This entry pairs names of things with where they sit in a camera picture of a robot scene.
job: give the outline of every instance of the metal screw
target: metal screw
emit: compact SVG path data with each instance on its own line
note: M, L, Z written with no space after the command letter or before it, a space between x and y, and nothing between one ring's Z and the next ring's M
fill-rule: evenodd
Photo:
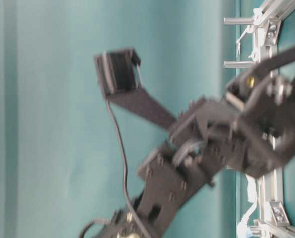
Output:
M271 24L269 27L270 31L275 31L277 29L277 25L276 24Z
M274 36L275 36L275 33L273 31L269 31L268 34L267 34L268 38L272 38Z
M276 213L276 214L280 214L280 213L281 213L280 209L277 208L277 207L273 208L273 211L274 211L274 213Z
M132 221L132 213L127 214L127 222L130 223Z
M282 222L283 221L283 217L282 216L276 216L276 219L278 222Z
M186 157L185 160L184 160L184 165L186 167L190 167L192 164L193 164L193 158L192 158L192 156Z
M158 161L158 165L163 166L164 159L160 154L157 155L157 161Z
M153 175L153 170L151 168L147 168L147 178L151 178Z
M262 139L267 140L268 139L268 134L267 133L263 133L262 134Z
M175 200L175 192L170 192L168 200L169 200L170 202L172 202L172 201Z
M187 189L187 182L182 181L182 183L181 183L181 189L182 190L186 190Z
M255 78L254 77L250 77L247 79L246 84L248 88L253 88L255 86Z

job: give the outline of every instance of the electrical cable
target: electrical cable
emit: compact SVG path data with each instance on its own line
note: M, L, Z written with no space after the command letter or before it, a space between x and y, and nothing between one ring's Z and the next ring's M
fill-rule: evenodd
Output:
M117 135L118 135L118 141L119 141L119 145L121 147L121 154L122 154L122 159L123 159L123 193L124 193L124 197L126 200L126 204L127 207L130 211L130 213L132 214L132 216L134 217L135 222L137 223L138 227L140 228L140 230L142 231L142 233L144 234L144 236L146 238L151 238L151 235L149 234L149 232L147 231L147 229L145 228L145 226L143 225L141 219L138 217L137 213L135 212L130 199L129 199L129 194L128 194L128 185L127 185L127 181L128 181L128 163L127 163L127 157L125 154L125 150L124 150L124 145L123 145L123 141L122 141L122 137L121 137L121 133L120 133L120 129L119 129L119 125L117 122L117 119L110 107L110 103L108 102L108 100L106 100L106 106L107 106L107 110L110 114L110 117L116 127L116 131L117 131Z
M108 225L110 223L110 221L107 220L102 220L102 219L94 219L91 222L89 222L87 225L84 226L84 228L82 229L82 231L79 234L79 238L83 238L84 235L86 234L86 232L90 229L90 227L92 227L95 224L99 224L99 225Z
M248 227L248 222L252 213L257 209L258 205L258 194L256 180L249 175L246 175L248 180L248 202L252 203L248 211L242 216L241 221L237 225L237 236L238 238L250 238L253 236L251 229Z

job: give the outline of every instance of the robotic arm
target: robotic arm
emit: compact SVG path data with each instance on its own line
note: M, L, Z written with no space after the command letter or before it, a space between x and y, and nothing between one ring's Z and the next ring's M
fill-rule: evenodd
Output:
M94 60L108 110L117 104L169 132L138 168L144 191L96 238L160 238L180 207L204 185L213 186L212 177L224 166L259 178L295 155L295 79L269 76L295 61L295 47L237 76L221 101L201 98L177 119L137 80L141 61L134 49ZM276 138L274 145L267 135Z

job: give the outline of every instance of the black wire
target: black wire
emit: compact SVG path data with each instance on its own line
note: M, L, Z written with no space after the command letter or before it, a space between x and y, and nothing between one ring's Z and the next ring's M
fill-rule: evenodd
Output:
M94 224L99 224L99 225L107 225L109 224L109 221L102 220L102 219L94 219L91 222L89 222L85 227L82 229L82 231L79 234L79 238L83 238L84 234L89 230L90 227L92 227Z
M116 120L116 117L110 107L110 103L108 102L108 100L106 100L106 106L108 109L108 112L110 114L110 117L116 127L116 131L117 131L117 135L118 135L118 141L119 141L119 145L121 147L121 152L122 152L122 159L123 159L123 193L124 193L124 198L126 200L126 204L128 206L128 209L130 211L130 213L132 214L132 216L134 217L134 220L136 221L137 225L139 226L139 228L141 229L142 233L144 234L144 236L146 238L151 238L151 235L149 234L149 232L147 231L147 229L145 228L145 226L143 225L142 221L140 220L140 218L138 217L137 213L135 212L130 199L129 199L129 194L128 194L128 186L127 186L127 180L128 180L128 163L127 163L127 157L126 157L126 153L124 151L124 145L123 145L123 141L122 141L122 137L121 137L121 133L120 133L120 129L119 129L119 125L118 122Z

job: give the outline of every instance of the teal wall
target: teal wall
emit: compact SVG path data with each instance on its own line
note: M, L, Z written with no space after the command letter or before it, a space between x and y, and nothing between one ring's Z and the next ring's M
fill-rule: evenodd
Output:
M115 129L92 56L134 46L146 89L174 114L234 77L234 0L0 0L0 238L75 238L124 206ZM115 108L135 170L166 133ZM223 171L165 237L235 237L235 173Z

